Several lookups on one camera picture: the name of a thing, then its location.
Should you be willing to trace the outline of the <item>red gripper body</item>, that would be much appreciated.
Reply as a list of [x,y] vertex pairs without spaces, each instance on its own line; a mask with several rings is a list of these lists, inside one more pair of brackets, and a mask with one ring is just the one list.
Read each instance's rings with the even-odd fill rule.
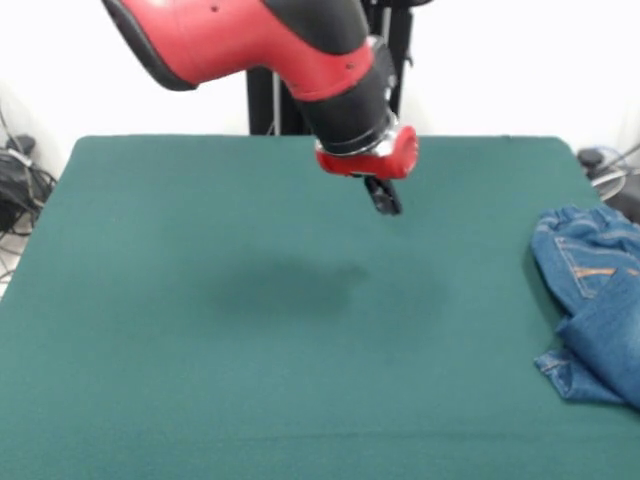
[[418,136],[413,127],[396,125],[367,150],[338,155],[316,143],[315,155],[320,167],[333,175],[404,179],[417,164]]

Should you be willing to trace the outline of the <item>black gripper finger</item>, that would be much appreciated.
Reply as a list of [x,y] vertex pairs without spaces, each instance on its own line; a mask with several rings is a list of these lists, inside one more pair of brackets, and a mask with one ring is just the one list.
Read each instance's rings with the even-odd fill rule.
[[376,208],[384,215],[397,216],[403,207],[391,180],[376,179]]
[[364,178],[365,188],[379,213],[386,212],[386,193],[376,177],[366,176]]

